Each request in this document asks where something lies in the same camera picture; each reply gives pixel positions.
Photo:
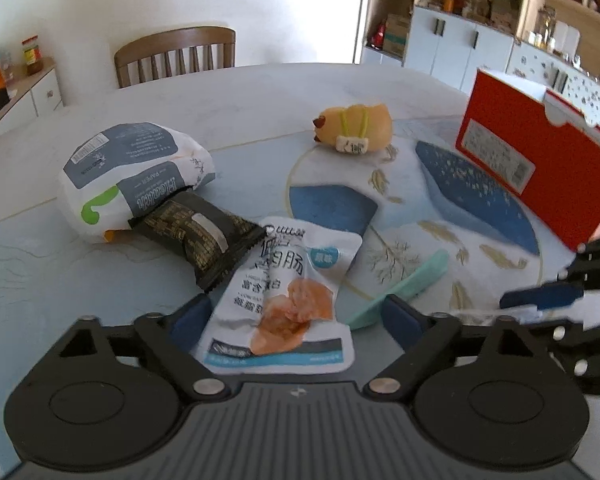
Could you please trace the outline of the white wooden wall cupboard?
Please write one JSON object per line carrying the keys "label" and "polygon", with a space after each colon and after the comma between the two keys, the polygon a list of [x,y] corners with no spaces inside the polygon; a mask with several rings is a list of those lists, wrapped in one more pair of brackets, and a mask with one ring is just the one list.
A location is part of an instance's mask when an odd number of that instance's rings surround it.
{"label": "white wooden wall cupboard", "polygon": [[355,62],[469,94],[479,70],[551,88],[600,125],[600,0],[361,0]]}

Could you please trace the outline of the black snack packet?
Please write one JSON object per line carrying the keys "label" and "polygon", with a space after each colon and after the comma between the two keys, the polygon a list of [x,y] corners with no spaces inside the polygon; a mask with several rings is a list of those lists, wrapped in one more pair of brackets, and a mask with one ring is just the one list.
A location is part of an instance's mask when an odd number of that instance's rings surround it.
{"label": "black snack packet", "polygon": [[172,193],[129,225],[190,263],[203,292],[221,284],[266,235],[262,226],[214,206],[192,188]]}

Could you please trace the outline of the red white cardboard box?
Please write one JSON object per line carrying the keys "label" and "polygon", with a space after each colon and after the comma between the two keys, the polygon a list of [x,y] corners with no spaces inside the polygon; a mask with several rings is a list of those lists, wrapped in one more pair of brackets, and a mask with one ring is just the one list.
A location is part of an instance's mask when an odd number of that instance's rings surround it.
{"label": "red white cardboard box", "polygon": [[600,226],[600,126],[544,84],[479,70],[455,147],[569,249]]}

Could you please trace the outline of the white side cabinet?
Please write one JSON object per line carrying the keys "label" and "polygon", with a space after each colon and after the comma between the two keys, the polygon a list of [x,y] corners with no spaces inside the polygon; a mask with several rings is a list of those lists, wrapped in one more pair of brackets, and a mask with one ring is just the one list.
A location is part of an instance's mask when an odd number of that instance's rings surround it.
{"label": "white side cabinet", "polygon": [[8,91],[10,101],[0,110],[0,135],[64,107],[56,63],[52,58],[43,58],[40,72],[30,76],[24,74]]}

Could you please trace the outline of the brown wooden chair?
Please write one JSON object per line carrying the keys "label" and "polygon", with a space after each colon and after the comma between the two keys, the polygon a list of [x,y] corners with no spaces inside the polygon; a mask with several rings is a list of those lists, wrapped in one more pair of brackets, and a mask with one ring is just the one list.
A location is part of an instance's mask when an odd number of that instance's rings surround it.
{"label": "brown wooden chair", "polygon": [[235,66],[236,32],[194,26],[143,36],[114,54],[121,89],[161,78]]}

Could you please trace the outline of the white grey tissue pack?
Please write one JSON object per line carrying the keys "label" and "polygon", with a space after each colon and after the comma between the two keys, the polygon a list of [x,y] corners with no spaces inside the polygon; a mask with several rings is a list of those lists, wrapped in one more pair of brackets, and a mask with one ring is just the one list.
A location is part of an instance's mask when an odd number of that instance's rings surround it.
{"label": "white grey tissue pack", "polygon": [[169,195],[214,178],[211,154],[188,134],[153,122],[119,124],[67,160],[58,176],[59,207],[80,237],[105,243]]}

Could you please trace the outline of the white chicken sausage snack pouch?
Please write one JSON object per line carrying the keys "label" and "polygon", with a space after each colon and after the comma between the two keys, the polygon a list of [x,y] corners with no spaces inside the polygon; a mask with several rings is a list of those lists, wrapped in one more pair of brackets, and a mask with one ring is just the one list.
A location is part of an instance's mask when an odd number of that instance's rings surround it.
{"label": "white chicken sausage snack pouch", "polygon": [[197,361],[218,375],[343,372],[354,349],[336,300],[361,235],[284,217],[260,225],[265,237],[214,307]]}

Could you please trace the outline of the yellow plush toy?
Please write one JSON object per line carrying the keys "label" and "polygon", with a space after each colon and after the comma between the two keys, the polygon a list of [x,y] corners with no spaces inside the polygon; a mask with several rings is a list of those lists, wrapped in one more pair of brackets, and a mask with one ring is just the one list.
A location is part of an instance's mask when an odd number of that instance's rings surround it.
{"label": "yellow plush toy", "polygon": [[326,108],[312,124],[315,142],[344,154],[379,152],[393,137],[393,122],[385,104]]}

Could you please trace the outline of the mint green plastic clip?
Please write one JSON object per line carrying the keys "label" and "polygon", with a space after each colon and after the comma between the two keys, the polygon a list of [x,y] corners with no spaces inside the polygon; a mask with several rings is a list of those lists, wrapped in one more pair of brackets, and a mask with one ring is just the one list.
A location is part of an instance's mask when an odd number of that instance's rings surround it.
{"label": "mint green plastic clip", "polygon": [[344,324],[351,330],[362,330],[362,328],[375,325],[380,320],[381,304],[388,296],[396,295],[403,301],[415,298],[442,278],[448,270],[448,263],[449,253],[443,249],[438,250],[407,278],[370,300]]}

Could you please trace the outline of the red lidded jar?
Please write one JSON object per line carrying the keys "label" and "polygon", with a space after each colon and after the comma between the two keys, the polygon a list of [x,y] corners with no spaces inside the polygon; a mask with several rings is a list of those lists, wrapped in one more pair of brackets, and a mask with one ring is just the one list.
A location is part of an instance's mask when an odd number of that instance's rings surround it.
{"label": "red lidded jar", "polygon": [[38,36],[32,36],[21,43],[24,65],[28,76],[40,72],[44,67],[43,55],[38,45]]}

